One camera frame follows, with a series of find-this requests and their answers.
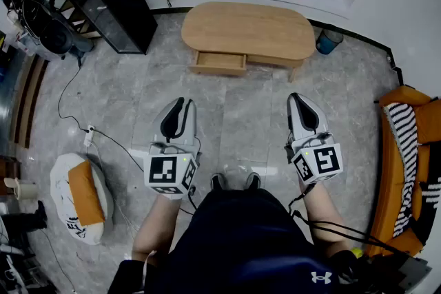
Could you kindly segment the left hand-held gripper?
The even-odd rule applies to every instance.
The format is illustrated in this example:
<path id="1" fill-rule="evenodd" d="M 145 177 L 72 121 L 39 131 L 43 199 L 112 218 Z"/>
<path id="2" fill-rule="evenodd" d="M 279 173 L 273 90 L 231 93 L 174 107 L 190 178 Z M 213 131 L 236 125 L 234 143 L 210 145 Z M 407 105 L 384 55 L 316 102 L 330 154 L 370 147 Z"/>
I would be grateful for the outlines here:
<path id="1" fill-rule="evenodd" d="M 188 194 L 199 167 L 201 144 L 195 133 L 196 106 L 192 99 L 178 97 L 159 112 L 143 157 L 146 187 L 169 199 Z"/>

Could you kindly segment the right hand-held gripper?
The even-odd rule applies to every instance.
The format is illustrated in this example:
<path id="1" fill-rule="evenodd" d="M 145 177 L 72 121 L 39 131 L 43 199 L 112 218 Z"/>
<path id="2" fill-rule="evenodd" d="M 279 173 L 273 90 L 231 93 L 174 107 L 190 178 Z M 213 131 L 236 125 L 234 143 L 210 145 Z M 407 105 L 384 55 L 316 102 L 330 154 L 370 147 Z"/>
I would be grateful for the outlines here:
<path id="1" fill-rule="evenodd" d="M 325 113 L 311 99 L 292 93 L 287 100 L 293 139 L 285 145 L 288 163 L 294 166 L 303 185 L 323 182 L 343 171 L 339 143 L 328 132 Z"/>

